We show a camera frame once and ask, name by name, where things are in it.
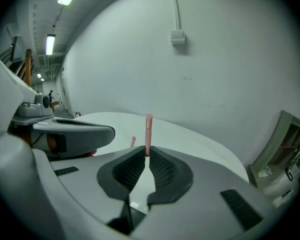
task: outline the pink rod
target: pink rod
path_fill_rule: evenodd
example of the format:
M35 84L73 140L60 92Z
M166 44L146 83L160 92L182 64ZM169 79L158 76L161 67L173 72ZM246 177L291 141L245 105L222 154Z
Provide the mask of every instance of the pink rod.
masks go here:
M150 156L152 114L146 114L145 117L145 156Z
M133 136L133 137L132 137L132 140L131 140L130 148L133 148L133 147L134 147L135 141L136 141L136 137Z

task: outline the wooden ladder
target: wooden ladder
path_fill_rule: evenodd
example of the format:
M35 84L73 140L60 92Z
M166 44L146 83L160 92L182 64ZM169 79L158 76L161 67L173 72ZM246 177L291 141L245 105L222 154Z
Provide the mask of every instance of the wooden ladder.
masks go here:
M25 59L15 71L15 75L31 87L31 72L33 69L31 49L25 51Z

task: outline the white table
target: white table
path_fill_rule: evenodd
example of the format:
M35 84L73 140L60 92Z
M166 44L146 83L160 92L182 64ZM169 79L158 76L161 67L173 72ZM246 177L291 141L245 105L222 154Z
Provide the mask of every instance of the white table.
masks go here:
M208 137L173 123L156 119L156 115L153 116L152 146L179 151L190 156L218 163L249 182L244 166L229 149ZM108 125L115 129L114 140L109 145L98 148L96 156L129 148L133 136L136 137L135 147L145 145L145 116L129 113L101 112L86 114L74 120ZM145 170L130 193L130 206L147 214L146 199L148 194L154 191L155 183L149 169L149 159L147 158Z

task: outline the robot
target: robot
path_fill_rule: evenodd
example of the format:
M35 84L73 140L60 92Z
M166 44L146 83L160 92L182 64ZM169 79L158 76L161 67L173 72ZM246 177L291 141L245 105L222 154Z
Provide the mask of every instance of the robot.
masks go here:
M155 192L141 214L129 194L145 168L145 146L73 159L110 144L115 129L54 117L48 96L1 61L0 101L0 196L38 237L255 239L272 225L274 207L254 186L220 164L159 146L150 147ZM26 127L31 145L7 133L10 124Z

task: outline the white wall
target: white wall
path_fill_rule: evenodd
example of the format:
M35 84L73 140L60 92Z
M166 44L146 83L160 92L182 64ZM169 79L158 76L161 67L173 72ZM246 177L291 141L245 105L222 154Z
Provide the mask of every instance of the white wall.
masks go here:
M300 118L300 33L278 0L117 0L64 61L73 111L152 113L230 149L260 154L286 110Z
M60 68L58 70L58 73L57 73L57 76L56 76L56 89L57 89L57 92L60 94L61 101L62 101L64 107L69 111L68 106L67 106L66 97L65 97L65 94L63 92L64 84L63 84L62 74L63 74L62 73L62 68Z
M42 82L43 93L48 95L50 90L53 90L52 96L55 100L58 100L58 89L56 81L43 81Z
M45 92L44 92L44 88L43 88L43 83L42 83L42 82L38 82L38 83L32 84L32 85L31 85L31 88L32 88L33 90L35 90L36 92L38 92L38 93L45 93Z

